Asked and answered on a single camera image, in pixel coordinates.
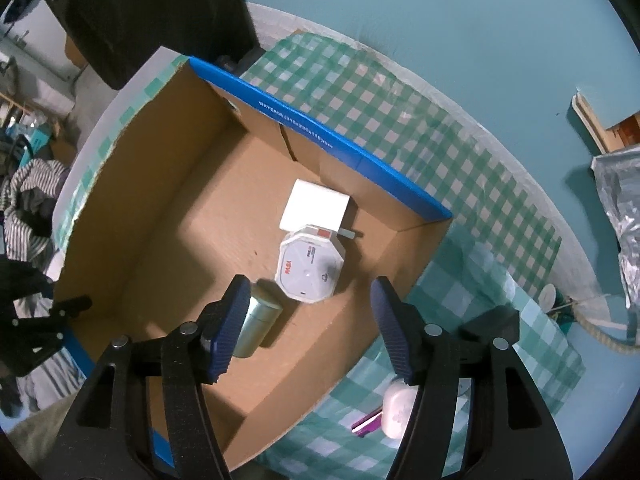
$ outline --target cardboard box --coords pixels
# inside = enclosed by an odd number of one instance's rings
[[[58,299],[89,294],[72,329],[94,359],[109,341],[161,337],[220,298],[235,274],[273,280],[278,224],[297,178],[352,197],[337,293],[318,304],[277,294],[284,312],[249,359],[204,386],[228,466],[288,431],[378,334],[369,286],[407,294],[450,213],[359,146],[221,70],[190,59],[126,124],[74,228]],[[152,423],[166,436],[160,381]]]

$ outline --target beige cord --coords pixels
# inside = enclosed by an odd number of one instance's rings
[[[608,349],[613,350],[619,354],[624,355],[635,355],[640,353],[640,346],[638,345],[628,345],[623,342],[618,341],[617,339],[612,338],[609,334],[600,330],[593,323],[590,323],[585,315],[578,310],[577,305],[572,306],[572,311],[574,313],[575,320],[578,324],[585,329],[587,334],[592,336],[598,343],[603,344]]]

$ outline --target floor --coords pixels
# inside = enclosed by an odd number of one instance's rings
[[[116,97],[111,89],[91,67],[87,67],[76,81],[76,105],[66,118],[69,139],[76,143],[78,151],[94,129],[104,110]],[[283,476],[249,462],[232,473],[234,480],[286,480]]]

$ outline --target gingham cloth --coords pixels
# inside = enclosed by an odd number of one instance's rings
[[[449,229],[406,301],[418,307],[426,322],[449,331],[497,304],[519,310],[520,341],[514,348],[552,413],[584,373],[580,356],[558,326],[462,225],[454,223]],[[331,393],[258,461],[295,480],[386,478],[400,441],[382,431],[359,438],[351,433],[351,425],[382,405],[393,378],[378,338]],[[469,408],[468,394],[459,397],[443,476],[462,464]]]
[[[532,297],[561,239],[513,175],[370,52],[316,34],[279,41],[242,79],[344,135],[425,189]]]

